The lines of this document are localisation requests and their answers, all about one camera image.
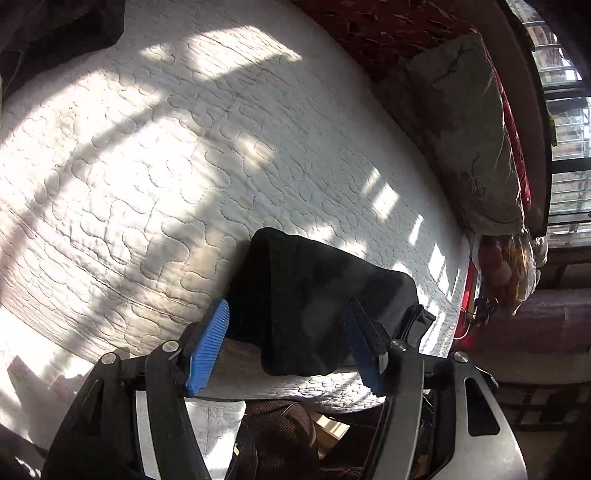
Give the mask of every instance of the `pillow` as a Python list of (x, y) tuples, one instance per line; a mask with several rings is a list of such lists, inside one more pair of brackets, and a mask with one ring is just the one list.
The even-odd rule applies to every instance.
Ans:
[(494, 78), (482, 37), (470, 34), (395, 66), (374, 93), (440, 177), (460, 226), (510, 235), (524, 212)]

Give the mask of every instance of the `white quilted mattress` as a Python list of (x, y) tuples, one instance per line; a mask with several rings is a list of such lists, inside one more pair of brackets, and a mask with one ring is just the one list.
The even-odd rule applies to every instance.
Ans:
[[(89, 361), (145, 354), (219, 296), (273, 226), (410, 273), (449, 349), (468, 245), (358, 65), (272, 0), (128, 0), (106, 50), (39, 75), (0, 119), (0, 301)], [(268, 377), (227, 342), (205, 396), (375, 405), (355, 374)]]

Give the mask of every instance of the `quilted stitching pattern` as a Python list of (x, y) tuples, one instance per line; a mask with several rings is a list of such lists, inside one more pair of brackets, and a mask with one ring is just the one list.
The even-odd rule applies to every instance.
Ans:
[[(424, 348), (449, 348), (467, 243), (359, 67), (292, 5), (129, 0), (114, 47), (29, 82), (0, 125), (1, 301), (86, 359), (178, 336), (263, 226), (408, 271), (439, 315)], [(240, 350), (217, 372), (239, 377)], [(219, 385), (368, 396), (257, 378)]]

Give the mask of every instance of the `sunlight patch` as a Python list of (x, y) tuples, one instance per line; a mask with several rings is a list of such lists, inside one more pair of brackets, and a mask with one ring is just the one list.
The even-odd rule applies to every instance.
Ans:
[(374, 210), (382, 220), (385, 220), (397, 201), (398, 193), (393, 191), (390, 185), (386, 184), (374, 201)]
[(410, 232), (410, 235), (408, 237), (408, 243), (411, 244), (413, 247), (417, 243), (418, 231), (420, 230), (422, 223), (423, 223), (423, 216), (419, 215), (417, 217), (417, 221), (414, 222), (413, 231)]

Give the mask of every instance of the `black bag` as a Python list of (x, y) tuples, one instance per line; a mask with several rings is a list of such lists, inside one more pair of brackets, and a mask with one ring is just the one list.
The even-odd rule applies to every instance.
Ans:
[(124, 23), (125, 0), (0, 0), (0, 99), (44, 70), (114, 45)]
[(350, 363), (341, 315), (352, 297), (392, 338), (416, 348), (433, 320), (418, 304), (408, 275), (263, 228), (252, 237), (246, 260), (230, 282), (226, 336), (259, 346), (270, 375), (326, 375)]

